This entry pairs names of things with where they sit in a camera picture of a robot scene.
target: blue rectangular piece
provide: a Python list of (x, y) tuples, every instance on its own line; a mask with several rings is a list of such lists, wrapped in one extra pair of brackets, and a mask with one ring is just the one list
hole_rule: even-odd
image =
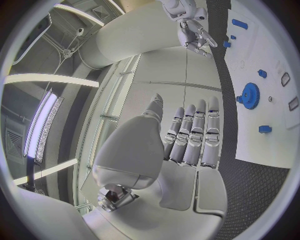
[(247, 23), (236, 20), (236, 19), (232, 19), (232, 24), (235, 25), (235, 26), (241, 27), (243, 29), (246, 29), (246, 30), (248, 29), (248, 24)]

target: air vent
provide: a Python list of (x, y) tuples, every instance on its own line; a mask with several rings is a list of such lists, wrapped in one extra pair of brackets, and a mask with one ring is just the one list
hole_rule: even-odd
[(8, 128), (6, 128), (5, 132), (5, 151), (7, 160), (24, 164), (22, 154), (23, 136)]
[(94, 8), (92, 11), (98, 16), (100, 21), (110, 16), (109, 12), (104, 8), (104, 6), (98, 6)]

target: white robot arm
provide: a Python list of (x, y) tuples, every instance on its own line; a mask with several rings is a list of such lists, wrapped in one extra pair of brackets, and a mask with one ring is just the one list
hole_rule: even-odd
[(163, 99), (156, 94), (146, 110), (118, 127), (106, 140), (93, 164), (93, 177), (103, 189), (99, 205), (113, 211), (136, 195), (131, 189), (149, 187), (159, 176), (164, 160), (160, 137)]
[(198, 54), (212, 58), (201, 47), (208, 43), (212, 47), (218, 44), (213, 40), (203, 26), (197, 22), (207, 19), (207, 11), (203, 7), (196, 7), (194, 0), (157, 0), (162, 2), (163, 9), (172, 21), (178, 22), (178, 38), (180, 44)]

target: security camera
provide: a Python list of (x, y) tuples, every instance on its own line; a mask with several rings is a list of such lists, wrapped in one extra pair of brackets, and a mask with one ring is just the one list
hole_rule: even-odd
[(194, 19), (197, 21), (208, 19), (208, 12), (205, 10), (205, 8), (198, 7)]
[(81, 28), (79, 28), (79, 29), (77, 30), (76, 35), (77, 35), (77, 36), (82, 36), (82, 34), (84, 34), (84, 31), (85, 31), (85, 29), (84, 29), (83, 27), (81, 27)]

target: blue gear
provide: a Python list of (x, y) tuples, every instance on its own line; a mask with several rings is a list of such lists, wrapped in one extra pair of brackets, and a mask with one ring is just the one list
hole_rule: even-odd
[(239, 98), (241, 98), (242, 101), (238, 102), (243, 104), (246, 109), (255, 109), (260, 101), (260, 89), (256, 84), (249, 82), (246, 84)]

